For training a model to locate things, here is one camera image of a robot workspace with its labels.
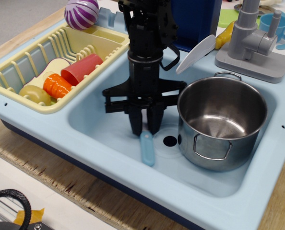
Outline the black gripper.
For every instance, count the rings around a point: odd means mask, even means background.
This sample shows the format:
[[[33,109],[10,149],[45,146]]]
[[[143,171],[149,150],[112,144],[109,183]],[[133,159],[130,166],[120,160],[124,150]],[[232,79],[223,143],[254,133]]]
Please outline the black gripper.
[[[122,112],[129,114],[132,132],[142,132],[141,109],[147,108],[148,129],[152,134],[159,131],[168,106],[176,105],[178,94],[163,96],[166,92],[181,92],[186,83],[159,78],[162,56],[142,58],[129,56],[129,78],[122,84],[105,89],[107,113]]]

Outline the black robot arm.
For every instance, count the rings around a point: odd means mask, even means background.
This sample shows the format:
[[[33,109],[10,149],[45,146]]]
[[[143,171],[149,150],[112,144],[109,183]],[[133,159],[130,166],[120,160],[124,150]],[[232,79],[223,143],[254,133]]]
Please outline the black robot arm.
[[[107,113],[128,114],[132,132],[140,135],[143,129],[142,110],[147,112],[148,130],[159,131],[164,111],[176,105],[178,95],[186,83],[164,80],[160,69],[168,71],[180,60],[174,46],[178,25],[175,23],[169,0],[120,0],[119,10],[124,15],[129,34],[129,78],[122,84],[103,90]]]

